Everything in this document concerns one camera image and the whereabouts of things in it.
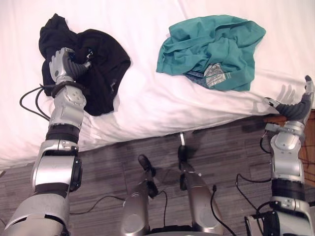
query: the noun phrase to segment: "teal shirt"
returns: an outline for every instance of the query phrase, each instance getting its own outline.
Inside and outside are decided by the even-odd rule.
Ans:
[[[199,84],[217,90],[250,89],[255,71],[253,53],[266,33],[264,28],[253,21],[218,15],[185,20],[169,31],[170,37],[159,52],[157,72],[204,73],[210,64],[219,63],[225,80],[210,87]]]

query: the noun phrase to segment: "mattress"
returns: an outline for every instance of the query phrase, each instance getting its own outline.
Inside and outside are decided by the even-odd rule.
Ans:
[[[81,151],[276,113],[263,97],[298,102],[305,75],[315,79],[313,0],[2,0],[0,169],[34,161],[45,139],[48,122],[23,110],[19,99],[42,82],[39,31],[54,13],[65,17],[74,32],[95,29],[110,34],[132,61],[114,111],[98,117],[85,113]],[[220,14],[255,21],[267,31],[254,54],[250,91],[209,90],[184,76],[156,73],[169,26]],[[24,104],[35,109],[34,97],[27,97]],[[39,106],[51,114],[52,98],[42,94]]]

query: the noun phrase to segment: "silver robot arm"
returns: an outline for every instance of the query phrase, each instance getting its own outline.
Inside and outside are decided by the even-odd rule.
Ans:
[[[270,214],[265,215],[264,235],[314,236],[310,206],[305,201],[304,171],[298,153],[304,142],[304,129],[314,100],[314,85],[305,77],[306,92],[301,102],[285,105],[265,98],[281,115],[287,118],[283,127],[267,124],[266,130],[277,133],[271,139],[272,197]]]
[[[62,48],[49,63],[56,86],[55,109],[49,129],[33,166],[33,195],[24,200],[6,225],[3,236],[68,236],[69,192],[81,185],[78,139],[86,99],[75,79],[85,73],[90,62],[76,64],[74,51]]]

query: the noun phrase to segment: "wire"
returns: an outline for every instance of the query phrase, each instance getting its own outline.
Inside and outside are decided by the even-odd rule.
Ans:
[[[4,226],[6,226],[6,223],[5,223],[4,220],[2,220],[2,219],[0,218],[0,221],[3,223]]]
[[[260,209],[262,209],[264,206],[270,204],[271,202],[265,202],[263,204],[261,204],[259,207],[257,207],[257,210],[260,211]]]
[[[164,224],[164,227],[165,227],[165,216],[166,216],[166,208],[167,208],[167,194],[164,190],[160,191],[158,195],[160,195],[161,193],[164,193],[165,194],[165,208],[164,208],[164,216],[163,216],[163,224]]]
[[[265,137],[266,134],[267,134],[267,131],[265,131],[265,133],[261,136],[259,145],[260,145],[261,150],[263,150],[265,153],[271,154],[270,151],[267,151],[267,150],[262,146],[262,141],[263,141],[263,139],[264,139],[264,137]]]
[[[229,230],[229,232],[230,232],[233,236],[236,236],[236,234],[235,234],[225,223],[223,223],[223,222],[216,216],[216,214],[215,214],[215,212],[214,212],[214,210],[213,210],[213,203],[212,203],[212,201],[213,201],[213,199],[214,199],[214,196],[215,196],[215,192],[217,191],[217,186],[216,186],[216,185],[213,185],[212,191],[213,191],[213,193],[212,193],[211,200],[210,200],[210,206],[211,206],[211,211],[212,211],[213,216],[216,218],[217,221],[220,222],[220,224],[222,224],[227,230]]]
[[[251,179],[245,178],[240,173],[238,173],[236,175],[235,185],[236,185],[237,190],[240,192],[240,194],[242,194],[242,196],[246,199],[246,201],[256,210],[256,215],[261,215],[260,212],[259,212],[259,209],[254,206],[254,204],[245,196],[245,194],[239,188],[239,186],[238,186],[238,177],[241,177],[243,180],[246,180],[246,181],[251,182],[251,183],[267,183],[267,182],[271,181],[271,178],[266,179],[266,180],[251,180]],[[258,219],[257,219],[257,224],[258,224],[258,227],[259,227],[259,230],[260,230],[261,234],[263,235],[263,231],[262,231],[262,228],[261,228],[261,225],[260,225],[260,222],[259,222]]]
[[[70,215],[83,215],[83,214],[89,213],[96,207],[96,205],[100,201],[102,201],[105,198],[115,198],[115,199],[120,200],[120,201],[125,201],[124,198],[119,198],[119,197],[116,197],[116,196],[107,195],[107,196],[104,196],[104,197],[101,197],[100,199],[98,199],[97,202],[90,209],[88,209],[86,211],[83,211],[83,212],[71,212]]]
[[[34,92],[34,91],[36,91],[36,90],[43,89],[43,88],[53,88],[53,87],[54,87],[54,85],[45,85],[45,86],[40,85],[40,87],[34,88],[33,90],[31,90],[31,91],[25,93],[25,94],[20,98],[20,106],[21,106],[22,108],[24,108],[25,110],[27,110],[27,111],[29,111],[29,112],[32,112],[32,113],[34,113],[34,114],[36,114],[36,115],[39,115],[40,117],[42,117],[42,118],[44,118],[45,120],[49,121],[49,119],[47,118],[47,117],[49,117],[49,116],[47,116],[45,113],[44,113],[44,115],[42,115],[42,114],[40,114],[40,113],[38,113],[38,112],[36,112],[36,111],[33,111],[33,110],[31,110],[31,109],[25,107],[25,106],[22,104],[22,102],[23,102],[23,99],[24,99],[27,95],[29,95],[30,93],[32,93],[32,92]]]
[[[39,112],[41,112],[41,113],[43,114],[43,116],[45,116],[46,118],[50,119],[50,117],[49,117],[48,115],[46,115],[46,114],[41,110],[41,108],[40,108],[39,105],[38,105],[38,98],[39,98],[40,93],[43,92],[43,90],[44,90],[44,88],[41,88],[41,89],[38,91],[38,93],[37,93],[37,95],[36,95],[36,98],[35,98],[35,105],[36,105],[37,109],[39,110]]]

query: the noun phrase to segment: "clothing label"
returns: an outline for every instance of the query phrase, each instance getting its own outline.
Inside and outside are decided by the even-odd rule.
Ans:
[[[225,74],[221,69],[219,63],[210,64],[203,73],[203,76],[206,78],[206,83],[208,87],[211,87],[226,80]]]

